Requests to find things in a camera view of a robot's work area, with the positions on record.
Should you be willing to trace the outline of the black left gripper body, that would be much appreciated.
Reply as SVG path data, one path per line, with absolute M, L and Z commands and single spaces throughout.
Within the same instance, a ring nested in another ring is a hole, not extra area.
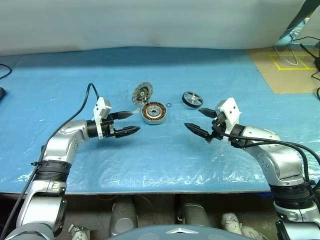
M 102 123 L 100 124 L 102 130 L 102 136 L 105 138 L 108 137 L 119 137 L 118 131 L 114 128 L 114 121 L 119 118 L 119 113 L 110 113 L 106 118 L 102 119 Z

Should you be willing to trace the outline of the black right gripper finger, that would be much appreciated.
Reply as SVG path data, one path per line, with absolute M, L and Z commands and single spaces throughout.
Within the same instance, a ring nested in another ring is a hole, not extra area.
M 209 109 L 209 108 L 200 108 L 198 110 L 200 113 L 202 113 L 204 116 L 215 119 L 218 115 L 215 110 Z
M 200 128 L 198 125 L 194 123 L 184 123 L 185 127 L 190 130 L 193 134 L 205 139 L 205 140 L 210 140 L 211 135 L 209 134 L 208 131 Z

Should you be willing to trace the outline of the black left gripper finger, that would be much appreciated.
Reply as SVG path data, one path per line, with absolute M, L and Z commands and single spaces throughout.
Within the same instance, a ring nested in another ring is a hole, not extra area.
M 114 112 L 113 113 L 113 119 L 114 120 L 123 120 L 123 119 L 129 118 L 132 115 L 133 115 L 133 113 L 130 112 L 130 111 Z
M 122 129 L 115 129 L 114 136 L 116 138 L 122 138 L 122 137 L 130 136 L 139 130 L 140 130 L 139 126 L 127 126 Z

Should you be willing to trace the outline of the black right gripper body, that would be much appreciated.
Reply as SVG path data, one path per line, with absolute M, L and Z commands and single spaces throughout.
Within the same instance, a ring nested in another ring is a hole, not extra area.
M 216 118 L 212 118 L 212 132 L 210 134 L 210 140 L 206 140 L 208 143 L 210 143 L 213 139 L 222 140 L 226 131 L 226 116 L 223 112 L 217 113 Z

